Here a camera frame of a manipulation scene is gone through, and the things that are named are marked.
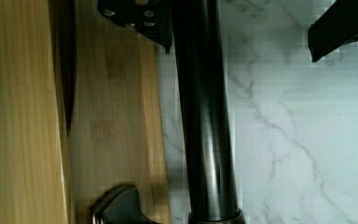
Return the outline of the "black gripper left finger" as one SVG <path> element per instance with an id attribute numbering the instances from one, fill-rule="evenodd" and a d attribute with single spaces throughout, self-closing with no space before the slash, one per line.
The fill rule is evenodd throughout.
<path id="1" fill-rule="evenodd" d="M 98 0 L 97 8 L 114 24 L 132 28 L 171 52 L 171 0 Z"/>

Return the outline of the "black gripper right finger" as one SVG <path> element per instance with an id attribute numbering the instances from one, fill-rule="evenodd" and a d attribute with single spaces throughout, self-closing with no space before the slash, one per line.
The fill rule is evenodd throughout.
<path id="1" fill-rule="evenodd" d="M 308 30 L 311 60 L 358 41 L 358 0 L 336 0 Z"/>

